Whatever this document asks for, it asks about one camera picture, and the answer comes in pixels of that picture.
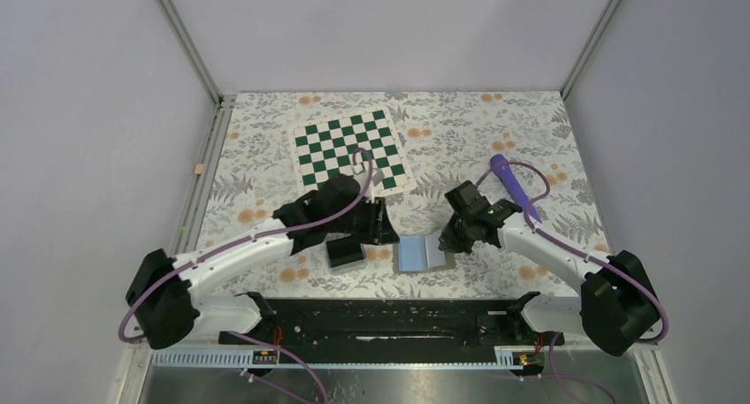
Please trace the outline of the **beige leather card holder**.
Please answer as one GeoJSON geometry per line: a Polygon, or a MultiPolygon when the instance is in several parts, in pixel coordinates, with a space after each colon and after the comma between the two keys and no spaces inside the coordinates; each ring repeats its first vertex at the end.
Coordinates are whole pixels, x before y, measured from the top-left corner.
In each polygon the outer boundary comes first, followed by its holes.
{"type": "Polygon", "coordinates": [[[394,272],[417,274],[456,268],[455,255],[439,248],[440,230],[426,236],[402,236],[394,245],[394,272]]]}

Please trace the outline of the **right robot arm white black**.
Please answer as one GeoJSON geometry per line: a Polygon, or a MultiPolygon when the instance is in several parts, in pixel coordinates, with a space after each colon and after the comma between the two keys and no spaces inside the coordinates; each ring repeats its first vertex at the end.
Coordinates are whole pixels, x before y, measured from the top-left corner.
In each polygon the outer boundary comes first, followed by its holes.
{"type": "Polygon", "coordinates": [[[471,182],[446,193],[453,214],[443,228],[440,249],[470,254],[477,242],[519,254],[557,276],[574,295],[523,298],[509,317],[509,336],[528,344],[542,332],[586,336],[600,350],[619,356],[647,339],[657,324],[668,326],[665,310],[646,271],[633,253],[585,252],[568,238],[545,232],[517,204],[490,202],[471,182]]]}

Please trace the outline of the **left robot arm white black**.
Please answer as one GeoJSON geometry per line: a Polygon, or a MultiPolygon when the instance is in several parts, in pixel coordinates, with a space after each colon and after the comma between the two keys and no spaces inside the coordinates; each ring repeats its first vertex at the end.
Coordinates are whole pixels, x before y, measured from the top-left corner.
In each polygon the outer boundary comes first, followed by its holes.
{"type": "Polygon", "coordinates": [[[252,342],[268,340],[272,316],[245,293],[211,296],[220,284],[262,263],[300,253],[330,234],[349,245],[392,245],[400,238],[386,212],[386,201],[371,198],[372,177],[337,175],[275,210],[249,232],[217,246],[178,255],[160,248],[146,254],[126,291],[129,310],[121,328],[135,320],[141,334],[119,338],[145,340],[155,350],[190,336],[243,333],[252,342]]]}

